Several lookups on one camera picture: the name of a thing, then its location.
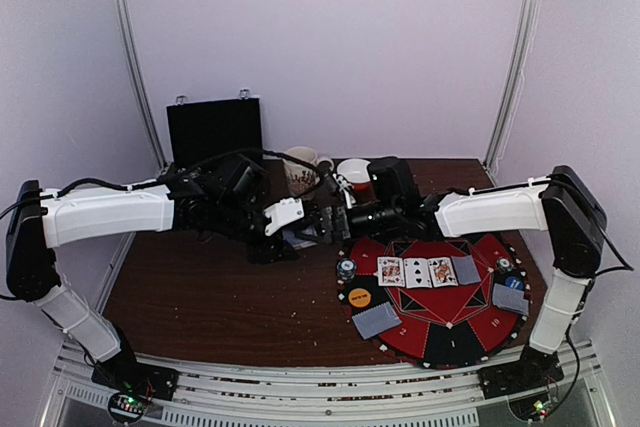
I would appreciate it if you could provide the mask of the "three of spades card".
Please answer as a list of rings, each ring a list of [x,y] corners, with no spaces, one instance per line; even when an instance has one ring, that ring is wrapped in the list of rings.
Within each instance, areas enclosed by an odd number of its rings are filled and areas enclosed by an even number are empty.
[[[431,288],[432,281],[426,258],[409,257],[403,259],[405,287]]]

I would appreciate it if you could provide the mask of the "king of diamonds card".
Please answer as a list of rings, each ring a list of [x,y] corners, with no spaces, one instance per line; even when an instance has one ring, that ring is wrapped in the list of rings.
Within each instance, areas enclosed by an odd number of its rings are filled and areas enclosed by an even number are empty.
[[[401,257],[377,258],[378,284],[383,287],[404,287],[404,262]]]

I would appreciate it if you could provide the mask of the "blue small blind button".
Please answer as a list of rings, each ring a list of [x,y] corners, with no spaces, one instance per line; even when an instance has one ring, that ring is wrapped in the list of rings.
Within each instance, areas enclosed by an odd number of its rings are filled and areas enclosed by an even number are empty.
[[[524,282],[515,276],[510,276],[505,280],[505,286],[514,289],[523,291],[525,289]]]

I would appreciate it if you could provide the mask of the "dealt blue cards pile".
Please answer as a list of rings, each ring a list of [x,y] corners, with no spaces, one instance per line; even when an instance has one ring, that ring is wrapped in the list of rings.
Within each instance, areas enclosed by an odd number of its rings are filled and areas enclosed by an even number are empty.
[[[356,330],[363,339],[369,339],[402,324],[393,306],[377,305],[352,317]]]
[[[512,289],[503,284],[495,284],[492,289],[492,303],[509,312],[522,316],[529,315],[529,301],[523,291]]]

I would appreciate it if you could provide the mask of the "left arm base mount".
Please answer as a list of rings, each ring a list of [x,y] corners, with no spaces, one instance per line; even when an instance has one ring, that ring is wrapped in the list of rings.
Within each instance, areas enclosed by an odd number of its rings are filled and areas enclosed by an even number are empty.
[[[172,400],[178,379],[177,370],[151,364],[137,364],[131,371],[114,373],[96,366],[91,376],[94,383],[114,390],[106,409],[110,417],[121,424],[140,421],[155,400]]]

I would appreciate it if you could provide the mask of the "blue playing card deck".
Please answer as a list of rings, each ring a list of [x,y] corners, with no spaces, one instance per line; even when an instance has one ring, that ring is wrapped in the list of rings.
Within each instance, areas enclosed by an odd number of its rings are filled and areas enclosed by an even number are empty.
[[[306,249],[317,245],[314,241],[298,238],[290,231],[285,231],[283,233],[283,239],[286,240],[295,250]]]

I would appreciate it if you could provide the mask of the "queen of spades card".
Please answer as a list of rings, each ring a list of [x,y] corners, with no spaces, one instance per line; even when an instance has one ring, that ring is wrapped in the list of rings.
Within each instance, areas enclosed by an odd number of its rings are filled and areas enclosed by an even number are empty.
[[[452,287],[458,285],[450,257],[428,258],[427,266],[433,288]]]

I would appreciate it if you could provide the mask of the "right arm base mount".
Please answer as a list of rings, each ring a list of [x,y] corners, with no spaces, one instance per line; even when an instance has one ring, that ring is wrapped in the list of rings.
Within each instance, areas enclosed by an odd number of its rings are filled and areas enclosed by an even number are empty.
[[[485,399],[508,398],[510,412],[526,422],[542,421],[559,400],[559,364],[544,369],[521,361],[483,367],[478,371]]]

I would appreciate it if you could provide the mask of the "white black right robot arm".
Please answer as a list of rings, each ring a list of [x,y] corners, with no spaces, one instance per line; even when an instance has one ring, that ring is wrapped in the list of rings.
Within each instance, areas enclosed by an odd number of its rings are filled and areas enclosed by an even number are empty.
[[[408,163],[384,157],[367,167],[375,198],[365,204],[320,209],[304,203],[301,218],[320,241],[353,241],[360,258],[383,239],[407,241],[403,266],[425,270],[388,287],[400,321],[380,338],[397,354],[427,368],[477,363],[500,350],[528,315],[525,272],[515,266],[500,233],[549,234],[555,255],[551,286],[512,377],[535,387],[551,371],[556,354],[579,315],[588,286],[601,273],[610,241],[606,216],[577,174],[558,166],[541,178],[484,190],[450,189],[423,196]],[[410,289],[417,287],[417,294]]]

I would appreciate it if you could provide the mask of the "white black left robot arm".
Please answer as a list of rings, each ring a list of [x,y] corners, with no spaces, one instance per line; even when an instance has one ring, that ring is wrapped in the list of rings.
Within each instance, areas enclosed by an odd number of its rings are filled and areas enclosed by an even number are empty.
[[[82,178],[61,189],[26,181],[2,214],[6,232],[4,301],[37,305],[83,347],[123,391],[137,389],[144,371],[124,333],[93,308],[57,272],[55,248],[68,243],[135,232],[193,230],[244,243],[255,263],[292,258],[281,229],[304,217],[304,196],[323,183],[308,161],[311,184],[264,207],[268,172],[253,160],[260,150],[240,149],[135,184]]]

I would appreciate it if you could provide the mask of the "green white chip stack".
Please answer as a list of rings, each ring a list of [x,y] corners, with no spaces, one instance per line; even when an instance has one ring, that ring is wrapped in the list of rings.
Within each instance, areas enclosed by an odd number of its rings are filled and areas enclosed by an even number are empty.
[[[338,279],[344,283],[351,282],[357,273],[357,263],[350,258],[343,258],[336,265]]]
[[[500,272],[510,272],[514,269],[513,261],[508,257],[499,257],[496,260],[496,269]]]

